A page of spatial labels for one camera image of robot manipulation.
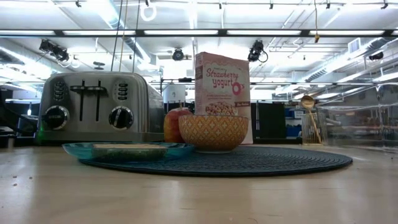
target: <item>stainless steel toaster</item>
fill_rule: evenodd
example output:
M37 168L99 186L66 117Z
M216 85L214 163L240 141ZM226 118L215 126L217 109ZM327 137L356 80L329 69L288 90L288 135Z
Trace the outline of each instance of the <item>stainless steel toaster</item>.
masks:
M161 94L138 74L78 72L44 84L38 143L46 141L161 141Z

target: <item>strawberry yogurt cereal box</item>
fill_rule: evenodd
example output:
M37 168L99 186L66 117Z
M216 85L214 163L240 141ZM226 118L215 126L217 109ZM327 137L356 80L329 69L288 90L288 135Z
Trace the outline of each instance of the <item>strawberry yogurt cereal box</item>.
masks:
M249 62L221 55L195 56L195 114L249 118L242 144L252 144Z

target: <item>dark blue placemat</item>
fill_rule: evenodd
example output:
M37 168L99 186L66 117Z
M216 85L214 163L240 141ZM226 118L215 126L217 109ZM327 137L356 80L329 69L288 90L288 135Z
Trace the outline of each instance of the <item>dark blue placemat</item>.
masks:
M348 156L278 147L239 146L229 154L192 155L174 161L110 164L80 160L84 164L147 174L201 177L254 177L307 174L350 165Z

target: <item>table surface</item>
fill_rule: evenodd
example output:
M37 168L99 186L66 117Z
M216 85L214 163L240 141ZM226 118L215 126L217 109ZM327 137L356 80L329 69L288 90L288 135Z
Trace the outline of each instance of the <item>table surface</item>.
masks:
M398 223L398 157L286 147L354 163L308 175L198 178L85 166L61 147L0 149L0 223Z

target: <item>red apple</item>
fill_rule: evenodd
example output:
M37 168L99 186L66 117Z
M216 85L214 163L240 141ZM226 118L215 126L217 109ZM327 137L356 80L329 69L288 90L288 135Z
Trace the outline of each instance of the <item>red apple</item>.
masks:
M177 108L167 113L164 119L164 139L165 142L184 143L178 127L178 117L192 114L188 108Z

